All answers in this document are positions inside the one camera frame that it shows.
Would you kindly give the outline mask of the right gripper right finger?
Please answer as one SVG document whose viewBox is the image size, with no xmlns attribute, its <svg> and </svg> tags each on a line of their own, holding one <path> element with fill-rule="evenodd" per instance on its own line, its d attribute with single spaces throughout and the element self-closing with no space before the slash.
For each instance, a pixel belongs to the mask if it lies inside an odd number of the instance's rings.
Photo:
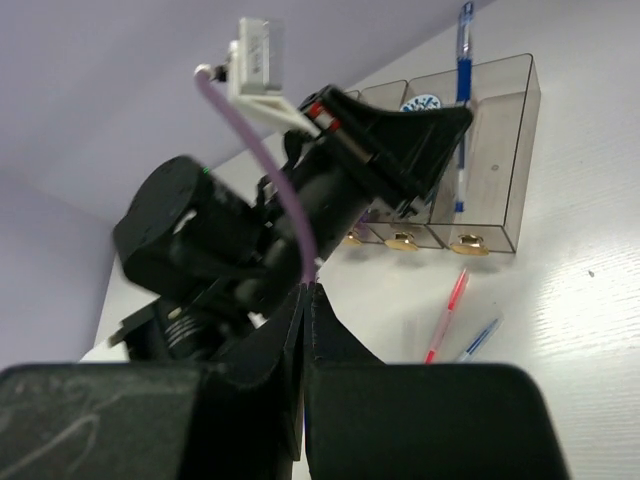
<svg viewBox="0 0 640 480">
<path fill-rule="evenodd" d="M 308 288 L 303 313 L 303 385 L 308 395 L 316 368 L 325 364 L 383 365 L 338 319 L 322 284 Z"/>
</svg>

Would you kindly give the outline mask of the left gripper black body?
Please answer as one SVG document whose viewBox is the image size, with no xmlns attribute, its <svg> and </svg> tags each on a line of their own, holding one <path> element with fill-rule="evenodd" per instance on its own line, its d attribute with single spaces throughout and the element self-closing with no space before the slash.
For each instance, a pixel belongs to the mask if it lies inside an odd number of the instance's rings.
<svg viewBox="0 0 640 480">
<path fill-rule="evenodd" d="M 415 212 L 415 115 L 384 110 L 325 87 L 301 105 L 320 136 L 290 179 L 326 260 L 371 204 L 399 217 Z"/>
</svg>

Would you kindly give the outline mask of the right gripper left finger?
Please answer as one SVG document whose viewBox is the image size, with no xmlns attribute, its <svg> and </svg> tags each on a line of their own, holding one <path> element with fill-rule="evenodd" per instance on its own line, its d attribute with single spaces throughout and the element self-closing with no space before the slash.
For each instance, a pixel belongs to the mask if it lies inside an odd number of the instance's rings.
<svg viewBox="0 0 640 480">
<path fill-rule="evenodd" d="M 290 470 L 301 456 L 302 313 L 295 288 L 202 384 L 199 459 L 213 470 Z"/>
</svg>

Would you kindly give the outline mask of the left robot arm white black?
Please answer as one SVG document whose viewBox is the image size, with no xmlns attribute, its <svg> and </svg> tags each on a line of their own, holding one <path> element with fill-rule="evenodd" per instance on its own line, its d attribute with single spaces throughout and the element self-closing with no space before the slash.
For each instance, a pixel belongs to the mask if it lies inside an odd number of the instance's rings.
<svg viewBox="0 0 640 480">
<path fill-rule="evenodd" d="M 327 259 L 374 202 L 400 217 L 434 196 L 473 115 L 464 106 L 391 111 L 334 86 L 300 107 L 318 138 L 289 130 L 282 167 Z M 271 316 L 302 275 L 281 200 L 257 186 L 249 204 L 194 158 L 159 166 L 113 238 L 125 277 L 155 294 L 113 336 L 135 361 L 209 360 Z"/>
</svg>

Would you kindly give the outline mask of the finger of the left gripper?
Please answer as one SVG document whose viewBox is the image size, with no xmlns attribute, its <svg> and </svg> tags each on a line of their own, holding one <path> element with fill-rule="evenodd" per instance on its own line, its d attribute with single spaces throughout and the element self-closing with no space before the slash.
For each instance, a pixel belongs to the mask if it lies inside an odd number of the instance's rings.
<svg viewBox="0 0 640 480">
<path fill-rule="evenodd" d="M 383 110 L 335 86 L 319 92 L 319 104 L 339 123 L 327 131 L 332 154 L 370 196 L 383 200 L 427 199 L 473 120 L 459 106 Z"/>
</svg>

